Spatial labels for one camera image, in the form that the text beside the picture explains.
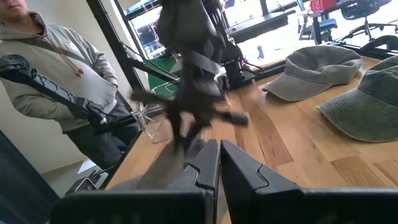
white wall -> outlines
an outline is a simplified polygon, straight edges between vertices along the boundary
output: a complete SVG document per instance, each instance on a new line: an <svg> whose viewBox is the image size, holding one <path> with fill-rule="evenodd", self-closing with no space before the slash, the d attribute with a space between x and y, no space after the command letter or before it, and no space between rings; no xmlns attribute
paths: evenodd
<svg viewBox="0 0 398 224"><path fill-rule="evenodd" d="M40 12L48 24L59 24L75 29L97 49L104 52L118 75L119 91L125 97L128 96L131 87L85 0L27 0L27 2L29 9ZM118 21L110 0L103 0L103 4L121 40L132 43L124 33L125 27ZM146 74L140 72L139 75L149 86ZM0 105L0 129L40 173L85 159L68 137L62 135L56 122L28 118L19 114L12 107L3 85L0 85Z"/></svg>

black pants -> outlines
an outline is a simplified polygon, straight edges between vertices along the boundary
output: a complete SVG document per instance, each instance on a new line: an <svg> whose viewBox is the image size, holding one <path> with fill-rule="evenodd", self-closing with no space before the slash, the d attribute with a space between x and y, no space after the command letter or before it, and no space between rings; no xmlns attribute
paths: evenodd
<svg viewBox="0 0 398 224"><path fill-rule="evenodd" d="M123 117L129 112L123 105L117 105L111 112L112 115ZM120 139L126 146L139 132L135 124L119 128L113 133L105 133L95 136L90 125L69 131L66 134L75 143L76 147L91 159L101 169L115 166L122 156L121 149L118 148L116 138Z"/></svg>

gray hoodie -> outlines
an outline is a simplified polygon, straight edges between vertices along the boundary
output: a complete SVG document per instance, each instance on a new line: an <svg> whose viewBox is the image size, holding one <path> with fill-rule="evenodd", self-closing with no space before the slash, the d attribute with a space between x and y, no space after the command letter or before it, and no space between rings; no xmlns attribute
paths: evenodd
<svg viewBox="0 0 398 224"><path fill-rule="evenodd" d="M75 96L97 103L105 112L116 104L117 77L104 54L99 52L74 30L63 26L48 26L42 16L31 12L36 22L44 26L43 35L28 34L6 26L0 27L0 57L17 54L27 59L39 73ZM47 50L25 44L21 39L36 39L50 44ZM68 50L83 58L92 67L80 60L68 57L59 49ZM103 78L92 68L103 74ZM88 124L87 120L76 119L69 109L53 99L39 93L30 86L0 78L15 109L33 118L54 119L62 130L71 131Z"/></svg>

hoodie drawstring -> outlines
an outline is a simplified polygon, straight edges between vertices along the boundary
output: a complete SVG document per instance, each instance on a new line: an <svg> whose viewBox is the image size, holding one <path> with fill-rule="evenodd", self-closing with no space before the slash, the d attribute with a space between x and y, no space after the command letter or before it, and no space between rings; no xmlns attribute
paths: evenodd
<svg viewBox="0 0 398 224"><path fill-rule="evenodd" d="M59 54L59 56L61 56L61 58L64 59L64 61L66 61L66 63L73 69L73 71L75 71L75 74L79 77L83 76L84 71L79 68L77 65L75 65L48 37L47 35L37 35L37 37L42 38L43 40L45 40L47 43L49 43L51 45L51 47L53 47L53 49Z"/></svg>

cap brim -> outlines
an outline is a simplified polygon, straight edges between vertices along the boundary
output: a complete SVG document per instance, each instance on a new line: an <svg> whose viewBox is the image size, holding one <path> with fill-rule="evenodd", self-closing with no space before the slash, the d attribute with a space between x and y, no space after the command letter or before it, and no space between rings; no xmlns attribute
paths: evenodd
<svg viewBox="0 0 398 224"><path fill-rule="evenodd" d="M315 96L332 85L320 84L282 74L274 81L266 84L262 89L273 93L286 101L300 101Z"/></svg>
<svg viewBox="0 0 398 224"><path fill-rule="evenodd" d="M398 107L357 88L317 108L351 138L365 142L398 140Z"/></svg>

